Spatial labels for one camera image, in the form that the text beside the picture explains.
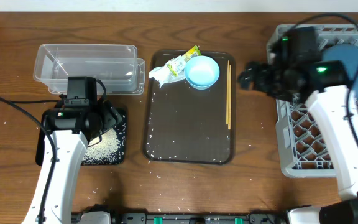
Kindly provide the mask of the dark blue plate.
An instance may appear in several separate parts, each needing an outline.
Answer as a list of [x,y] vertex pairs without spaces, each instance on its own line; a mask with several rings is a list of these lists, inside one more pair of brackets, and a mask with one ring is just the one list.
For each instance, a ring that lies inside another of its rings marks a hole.
[[[350,44],[340,44],[323,52],[323,61],[338,60],[344,65],[346,73],[353,81],[358,68],[358,47]],[[358,77],[354,84],[354,96],[358,100]]]

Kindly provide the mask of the light blue small bowl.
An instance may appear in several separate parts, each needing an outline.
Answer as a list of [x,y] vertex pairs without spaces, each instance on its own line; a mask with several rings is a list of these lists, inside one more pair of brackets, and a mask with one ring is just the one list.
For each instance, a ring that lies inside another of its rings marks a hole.
[[206,90],[217,82],[220,68],[211,57],[200,55],[187,62],[184,73],[190,86],[197,90]]

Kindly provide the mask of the brown serving tray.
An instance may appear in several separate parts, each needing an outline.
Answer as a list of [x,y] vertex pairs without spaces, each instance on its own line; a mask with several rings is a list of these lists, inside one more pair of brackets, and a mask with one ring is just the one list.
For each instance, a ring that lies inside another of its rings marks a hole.
[[186,80],[160,85],[150,78],[142,151],[153,161],[223,165],[235,152],[235,115],[226,123],[227,66],[234,57],[203,52],[220,68],[217,82],[196,90]]

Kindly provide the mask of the pile of white rice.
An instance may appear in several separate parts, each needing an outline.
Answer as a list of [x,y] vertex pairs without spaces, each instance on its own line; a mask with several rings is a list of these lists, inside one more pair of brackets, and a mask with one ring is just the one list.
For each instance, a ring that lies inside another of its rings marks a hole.
[[101,137],[90,142],[81,162],[83,166],[118,165],[124,161],[126,122],[122,121]]

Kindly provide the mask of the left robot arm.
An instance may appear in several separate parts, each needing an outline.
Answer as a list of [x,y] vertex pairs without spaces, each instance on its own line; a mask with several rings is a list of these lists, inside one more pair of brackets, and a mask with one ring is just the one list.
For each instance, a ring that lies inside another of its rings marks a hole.
[[40,122],[44,147],[34,197],[24,223],[71,223],[78,172],[90,141],[122,122],[101,80],[70,77],[62,106],[47,110]]

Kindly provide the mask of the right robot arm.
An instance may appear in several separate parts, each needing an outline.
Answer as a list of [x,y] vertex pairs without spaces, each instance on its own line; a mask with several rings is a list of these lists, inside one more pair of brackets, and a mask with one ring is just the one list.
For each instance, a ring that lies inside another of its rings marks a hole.
[[270,63],[248,63],[238,81],[282,101],[299,97],[318,125],[341,198],[325,207],[293,208],[288,223],[358,223],[358,47],[321,51],[315,27],[293,26],[270,51]]

